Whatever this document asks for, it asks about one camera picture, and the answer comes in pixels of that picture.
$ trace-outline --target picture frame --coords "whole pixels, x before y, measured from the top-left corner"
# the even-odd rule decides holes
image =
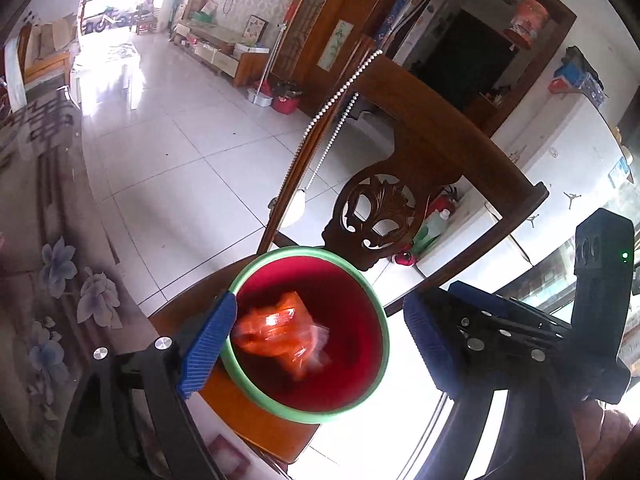
[[[242,37],[245,38],[249,43],[258,43],[262,35],[264,34],[264,30],[269,25],[267,20],[262,19],[260,16],[256,16],[252,14],[249,16],[249,20],[246,22],[246,27],[244,28],[244,32],[242,33]]]

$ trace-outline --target orange packaging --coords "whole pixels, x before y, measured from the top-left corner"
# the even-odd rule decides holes
[[[275,357],[295,380],[322,366],[328,330],[318,326],[296,292],[286,292],[275,306],[255,308],[236,323],[234,343],[245,352]]]

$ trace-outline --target refrigerator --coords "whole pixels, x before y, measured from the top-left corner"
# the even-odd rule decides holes
[[[551,96],[503,151],[533,184],[544,182],[549,197],[511,237],[449,283],[460,280],[493,293],[512,282],[571,238],[577,225],[602,207],[629,174],[606,121],[577,93]],[[417,263],[418,269],[429,276],[498,218],[472,188],[460,200],[447,231]]]

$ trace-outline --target mop bucket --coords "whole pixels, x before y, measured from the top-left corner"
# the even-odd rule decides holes
[[[272,251],[245,267],[229,290],[238,300],[238,319],[295,291],[314,321],[329,329],[328,363],[301,381],[276,359],[249,354],[227,338],[226,371],[258,406],[319,424],[360,405],[380,384],[389,355],[386,315],[369,282],[340,256],[309,247]]]

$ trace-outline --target hanging red decoration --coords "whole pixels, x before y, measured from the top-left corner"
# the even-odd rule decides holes
[[[536,0],[524,0],[511,20],[511,27],[506,28],[504,33],[511,43],[530,50],[548,19],[549,13],[542,4]]]

